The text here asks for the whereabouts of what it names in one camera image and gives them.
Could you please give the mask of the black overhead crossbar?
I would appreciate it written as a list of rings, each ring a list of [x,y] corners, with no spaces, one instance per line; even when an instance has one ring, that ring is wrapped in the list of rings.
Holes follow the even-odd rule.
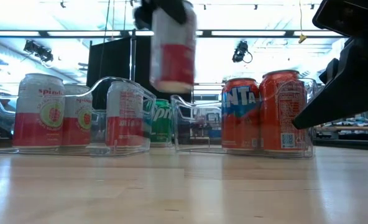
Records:
[[[0,38],[72,38],[97,39],[103,37],[151,36],[149,30],[0,30]],[[329,30],[198,30],[198,37],[204,38],[298,38],[301,34],[308,38],[342,38]]]

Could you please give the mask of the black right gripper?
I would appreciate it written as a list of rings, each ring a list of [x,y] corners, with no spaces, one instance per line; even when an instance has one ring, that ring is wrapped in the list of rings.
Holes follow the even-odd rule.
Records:
[[[368,35],[368,0],[322,0],[313,24],[347,37]],[[319,79],[325,86],[293,119],[297,129],[368,111],[368,39],[346,41]]]

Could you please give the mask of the black aluminium table frame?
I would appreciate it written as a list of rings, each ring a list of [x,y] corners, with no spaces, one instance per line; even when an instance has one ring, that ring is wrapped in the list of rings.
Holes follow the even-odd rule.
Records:
[[[267,157],[313,157],[314,151],[318,146],[337,147],[347,149],[368,150],[368,141],[364,140],[341,140],[341,139],[315,139],[312,145],[300,151],[268,151],[256,149],[254,151],[227,150],[220,145],[213,145],[210,139],[196,139],[195,144],[174,145],[171,147],[150,147],[142,146],[136,148],[116,149],[107,147],[104,144],[90,144],[88,146],[68,146],[51,148],[16,148],[0,147],[0,154],[40,154],[40,155],[64,155],[64,156],[126,156],[138,154],[152,150],[167,150],[178,152],[201,152],[212,154],[234,154],[243,156],[267,156]]]

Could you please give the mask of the red Fanta soda can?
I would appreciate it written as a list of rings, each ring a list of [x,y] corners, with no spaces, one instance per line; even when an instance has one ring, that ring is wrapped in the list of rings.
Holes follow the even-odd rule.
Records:
[[[260,91],[253,78],[233,78],[222,89],[221,136],[227,150],[254,151],[260,138]]]
[[[304,82],[296,70],[278,70],[263,76],[259,85],[261,148],[277,154],[306,151],[306,133],[292,124],[306,105]]]

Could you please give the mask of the green Sprite soda can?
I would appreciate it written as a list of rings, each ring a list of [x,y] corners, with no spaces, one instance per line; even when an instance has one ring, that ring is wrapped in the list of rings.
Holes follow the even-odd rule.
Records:
[[[172,107],[168,100],[156,99],[151,118],[151,147],[170,147],[172,145]]]

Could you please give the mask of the wooden background workbench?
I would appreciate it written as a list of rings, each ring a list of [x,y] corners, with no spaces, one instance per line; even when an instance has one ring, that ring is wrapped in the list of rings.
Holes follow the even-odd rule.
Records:
[[[315,131],[368,131],[368,126],[323,126],[314,127]]]

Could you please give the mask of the white red Spindrift can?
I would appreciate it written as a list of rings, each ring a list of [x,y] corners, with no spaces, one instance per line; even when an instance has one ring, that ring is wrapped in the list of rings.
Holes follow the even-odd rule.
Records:
[[[197,19],[190,1],[183,0],[183,6],[183,25],[163,9],[153,13],[149,80],[165,93],[188,93],[194,84]]]
[[[112,82],[107,92],[106,145],[139,147],[142,134],[143,96],[138,87],[126,82]]]
[[[12,145],[50,148],[62,143],[65,87],[61,78],[28,73],[19,84]]]
[[[87,86],[65,84],[65,111],[63,118],[62,146],[85,146],[90,143],[92,117],[92,94],[68,96],[86,93]]]

